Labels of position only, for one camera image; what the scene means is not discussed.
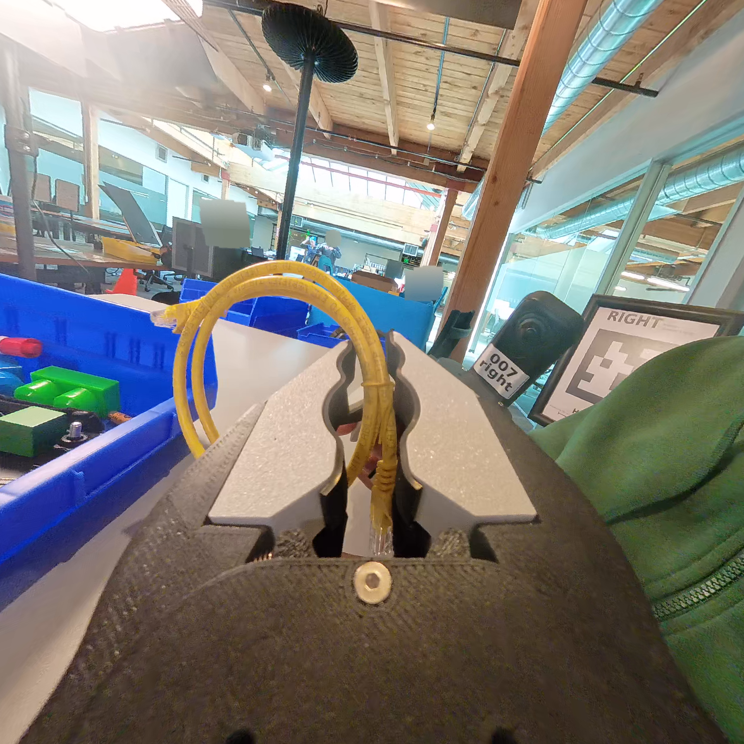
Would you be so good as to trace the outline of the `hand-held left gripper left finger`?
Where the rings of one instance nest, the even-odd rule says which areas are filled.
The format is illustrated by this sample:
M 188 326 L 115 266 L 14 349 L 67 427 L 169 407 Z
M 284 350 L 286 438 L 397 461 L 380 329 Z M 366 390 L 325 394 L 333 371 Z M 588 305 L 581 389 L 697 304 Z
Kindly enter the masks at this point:
M 339 343 L 271 395 L 208 512 L 213 525 L 300 530 L 318 555 L 341 555 L 348 468 L 338 428 L 357 421 L 348 386 L 357 355 Z

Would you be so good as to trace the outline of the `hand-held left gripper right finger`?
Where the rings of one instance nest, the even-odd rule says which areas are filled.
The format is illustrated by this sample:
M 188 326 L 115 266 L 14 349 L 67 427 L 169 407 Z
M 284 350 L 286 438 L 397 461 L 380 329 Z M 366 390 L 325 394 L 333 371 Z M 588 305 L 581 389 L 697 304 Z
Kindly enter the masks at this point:
M 398 332 L 386 335 L 386 360 L 400 435 L 394 555 L 425 555 L 448 530 L 532 522 L 536 508 L 476 393 Z

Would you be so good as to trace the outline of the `person's right forearm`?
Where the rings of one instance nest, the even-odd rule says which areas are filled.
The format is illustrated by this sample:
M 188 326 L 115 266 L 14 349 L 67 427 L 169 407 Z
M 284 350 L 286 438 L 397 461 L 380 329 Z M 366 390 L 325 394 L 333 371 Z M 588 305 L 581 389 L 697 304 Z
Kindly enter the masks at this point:
M 743 339 L 671 349 L 530 438 L 611 525 L 742 470 Z

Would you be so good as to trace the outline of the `tall blue bin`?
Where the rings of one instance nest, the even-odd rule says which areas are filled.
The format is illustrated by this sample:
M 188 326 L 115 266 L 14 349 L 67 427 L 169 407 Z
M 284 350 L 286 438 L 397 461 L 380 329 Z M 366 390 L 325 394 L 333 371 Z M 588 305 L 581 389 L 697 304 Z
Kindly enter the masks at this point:
M 422 350 L 429 338 L 434 321 L 434 302 L 409 301 L 399 295 L 340 279 L 350 294 L 367 313 L 375 329 L 386 333 L 398 332 Z M 332 348 L 337 340 L 330 339 L 339 323 L 317 307 L 310 308 L 308 322 L 295 334 L 298 340 L 318 346 Z

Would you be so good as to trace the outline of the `wooden pillar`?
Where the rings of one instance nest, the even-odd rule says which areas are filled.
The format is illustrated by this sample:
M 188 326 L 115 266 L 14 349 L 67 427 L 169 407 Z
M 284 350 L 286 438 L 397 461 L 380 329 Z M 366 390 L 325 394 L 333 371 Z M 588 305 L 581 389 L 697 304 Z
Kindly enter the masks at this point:
M 479 311 L 525 186 L 586 1 L 541 1 L 484 177 L 442 323 L 455 310 Z

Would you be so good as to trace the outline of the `cardboard box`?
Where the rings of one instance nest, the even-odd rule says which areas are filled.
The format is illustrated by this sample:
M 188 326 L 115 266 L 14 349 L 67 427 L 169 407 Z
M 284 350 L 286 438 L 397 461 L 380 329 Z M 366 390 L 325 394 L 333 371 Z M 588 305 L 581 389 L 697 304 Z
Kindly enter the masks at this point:
M 354 284 L 366 286 L 388 294 L 393 293 L 396 295 L 400 291 L 394 278 L 382 276 L 374 272 L 356 271 L 351 275 L 350 281 Z

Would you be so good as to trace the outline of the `large blue storage bin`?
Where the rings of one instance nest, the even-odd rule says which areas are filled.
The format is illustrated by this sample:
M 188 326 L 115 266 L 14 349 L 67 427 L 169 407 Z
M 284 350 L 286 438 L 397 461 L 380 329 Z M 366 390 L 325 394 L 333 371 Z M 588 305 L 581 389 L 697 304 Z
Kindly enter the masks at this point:
M 2 415 L 36 406 L 79 421 L 87 437 L 62 436 L 33 458 L 2 452 L 2 609 L 67 561 L 188 454 L 172 399 L 178 344 L 140 310 L 2 275 L 2 336 L 42 341 L 24 371 L 56 366 L 119 382 L 121 409 L 107 417 L 2 396 Z

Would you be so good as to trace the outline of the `green stud brick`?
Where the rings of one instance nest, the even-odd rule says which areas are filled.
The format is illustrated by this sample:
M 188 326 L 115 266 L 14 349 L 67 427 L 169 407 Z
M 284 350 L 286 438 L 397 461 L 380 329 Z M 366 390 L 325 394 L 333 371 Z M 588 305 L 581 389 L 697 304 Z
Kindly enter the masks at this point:
M 33 405 L 92 412 L 99 417 L 121 409 L 118 381 L 56 366 L 31 372 L 31 381 L 17 387 L 14 398 Z

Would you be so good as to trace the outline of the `black computer monitor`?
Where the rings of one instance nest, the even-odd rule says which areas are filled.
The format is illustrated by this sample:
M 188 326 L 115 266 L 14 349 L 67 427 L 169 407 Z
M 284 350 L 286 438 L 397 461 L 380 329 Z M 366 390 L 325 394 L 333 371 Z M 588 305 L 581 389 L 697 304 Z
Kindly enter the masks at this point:
M 197 222 L 172 219 L 171 268 L 181 274 L 220 282 L 239 268 L 234 249 L 212 246 Z

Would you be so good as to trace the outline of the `green wooden block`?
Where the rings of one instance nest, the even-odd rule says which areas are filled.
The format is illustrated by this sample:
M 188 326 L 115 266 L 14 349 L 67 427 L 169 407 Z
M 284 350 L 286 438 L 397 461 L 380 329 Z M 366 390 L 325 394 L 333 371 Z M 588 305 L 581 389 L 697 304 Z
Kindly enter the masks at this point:
M 36 406 L 1 416 L 1 452 L 33 458 L 53 450 L 69 427 L 68 417 Z

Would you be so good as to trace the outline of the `yellow plastic bin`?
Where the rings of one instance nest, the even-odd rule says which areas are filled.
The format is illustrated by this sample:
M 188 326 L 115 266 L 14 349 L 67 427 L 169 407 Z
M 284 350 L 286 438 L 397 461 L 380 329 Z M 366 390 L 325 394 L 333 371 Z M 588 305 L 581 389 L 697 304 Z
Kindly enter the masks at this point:
M 149 246 L 140 246 L 129 240 L 102 237 L 101 243 L 103 253 L 111 257 L 143 264 L 156 264 L 160 258 L 158 252 Z

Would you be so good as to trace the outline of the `wooden office desk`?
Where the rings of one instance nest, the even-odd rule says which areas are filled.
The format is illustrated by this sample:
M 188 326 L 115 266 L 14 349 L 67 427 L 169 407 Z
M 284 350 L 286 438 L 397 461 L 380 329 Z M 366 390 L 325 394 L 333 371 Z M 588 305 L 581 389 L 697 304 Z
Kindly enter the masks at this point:
M 88 243 L 74 243 L 60 240 L 56 244 L 48 238 L 34 238 L 34 262 L 36 270 L 47 266 L 72 266 L 73 268 L 92 269 L 137 269 L 165 270 L 160 264 L 126 260 L 94 250 Z M 16 240 L 13 235 L 1 233 L 1 270 L 2 273 L 20 275 L 20 260 L 16 251 Z

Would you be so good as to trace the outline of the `green zip jacket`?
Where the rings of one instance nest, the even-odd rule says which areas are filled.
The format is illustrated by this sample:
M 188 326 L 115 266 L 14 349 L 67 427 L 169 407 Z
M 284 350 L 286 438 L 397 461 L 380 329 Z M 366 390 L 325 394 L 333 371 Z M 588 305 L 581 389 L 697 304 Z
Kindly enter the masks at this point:
M 604 516 L 675 663 L 730 742 L 743 735 L 742 466 L 738 441 L 696 489 Z

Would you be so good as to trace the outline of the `black floor lamp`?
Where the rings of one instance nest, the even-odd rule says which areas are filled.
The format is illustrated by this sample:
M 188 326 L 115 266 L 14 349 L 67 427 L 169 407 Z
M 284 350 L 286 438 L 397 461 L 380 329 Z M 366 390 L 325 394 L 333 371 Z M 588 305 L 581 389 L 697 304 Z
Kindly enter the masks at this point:
M 293 143 L 277 229 L 276 258 L 285 260 L 313 80 L 318 78 L 334 84 L 347 82 L 357 72 L 358 54 L 338 24 L 319 11 L 301 5 L 274 3 L 263 12 L 262 31 L 277 56 L 290 68 L 301 72 Z

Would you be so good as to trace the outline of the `round silver ventilation duct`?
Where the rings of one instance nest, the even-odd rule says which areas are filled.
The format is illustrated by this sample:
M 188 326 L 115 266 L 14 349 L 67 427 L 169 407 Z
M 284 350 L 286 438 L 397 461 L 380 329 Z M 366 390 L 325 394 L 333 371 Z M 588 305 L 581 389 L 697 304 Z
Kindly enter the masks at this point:
M 546 118 L 543 135 L 589 86 L 637 29 L 660 5 L 659 1 L 611 1 L 567 61 Z
M 649 214 L 650 220 L 678 213 L 670 206 L 702 194 L 727 188 L 743 181 L 743 143 L 706 155 L 699 161 L 672 171 L 659 191 Z M 584 230 L 623 221 L 631 212 L 635 193 L 604 203 L 591 205 L 584 213 L 553 225 L 528 228 L 526 234 L 541 239 L 558 240 Z

